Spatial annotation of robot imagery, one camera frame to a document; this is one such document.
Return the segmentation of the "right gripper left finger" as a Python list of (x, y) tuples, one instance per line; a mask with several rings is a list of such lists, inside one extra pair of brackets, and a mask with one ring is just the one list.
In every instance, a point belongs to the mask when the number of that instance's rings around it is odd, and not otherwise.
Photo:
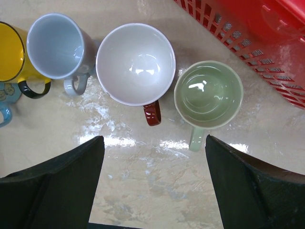
[(88, 227), (105, 154), (103, 136), (0, 179), (2, 229)]

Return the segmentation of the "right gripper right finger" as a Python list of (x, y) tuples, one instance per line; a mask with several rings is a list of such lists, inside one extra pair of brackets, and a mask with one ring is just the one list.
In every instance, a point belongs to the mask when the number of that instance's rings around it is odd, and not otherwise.
[(305, 176), (208, 135), (205, 152), (225, 229), (303, 229)]

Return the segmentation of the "pale green mug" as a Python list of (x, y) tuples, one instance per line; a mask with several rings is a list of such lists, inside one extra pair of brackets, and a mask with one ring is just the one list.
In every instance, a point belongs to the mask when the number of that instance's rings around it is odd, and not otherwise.
[(243, 97), (242, 81), (227, 64), (207, 60), (186, 69), (175, 85), (174, 104), (192, 126), (189, 150), (200, 150), (205, 130), (230, 122), (238, 114)]

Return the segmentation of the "teal rimmed mug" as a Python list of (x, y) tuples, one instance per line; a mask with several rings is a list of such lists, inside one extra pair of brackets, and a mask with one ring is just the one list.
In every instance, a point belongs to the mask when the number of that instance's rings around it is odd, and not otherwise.
[(21, 96), (17, 83), (0, 83), (0, 113), (3, 116), (1, 127), (6, 126), (12, 120), (10, 104), (16, 103)]

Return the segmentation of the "yellow mug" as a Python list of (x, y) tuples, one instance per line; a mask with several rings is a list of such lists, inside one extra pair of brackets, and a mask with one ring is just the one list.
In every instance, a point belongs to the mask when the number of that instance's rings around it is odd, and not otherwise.
[[(32, 99), (45, 96), (51, 88), (51, 79), (33, 66), (28, 56), (28, 32), (6, 22), (0, 23), (0, 82), (16, 83), (21, 92)], [(33, 91), (28, 82), (44, 82), (42, 93)]]

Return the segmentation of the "pale blue mug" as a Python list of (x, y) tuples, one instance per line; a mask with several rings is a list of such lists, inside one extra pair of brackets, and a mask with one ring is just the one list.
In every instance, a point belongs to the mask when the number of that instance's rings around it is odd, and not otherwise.
[(42, 75), (63, 80), (70, 96), (82, 95), (90, 76), (96, 75), (96, 55), (101, 44), (70, 17), (49, 13), (39, 17), (27, 36), (31, 63)]

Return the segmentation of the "brown floral mug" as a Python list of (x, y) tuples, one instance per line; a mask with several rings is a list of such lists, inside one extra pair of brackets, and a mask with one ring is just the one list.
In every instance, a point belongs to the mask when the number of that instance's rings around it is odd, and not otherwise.
[(142, 106), (149, 126), (162, 121), (158, 100), (170, 88), (176, 57), (168, 38), (155, 27), (128, 23), (101, 42), (96, 73), (103, 90), (115, 101)]

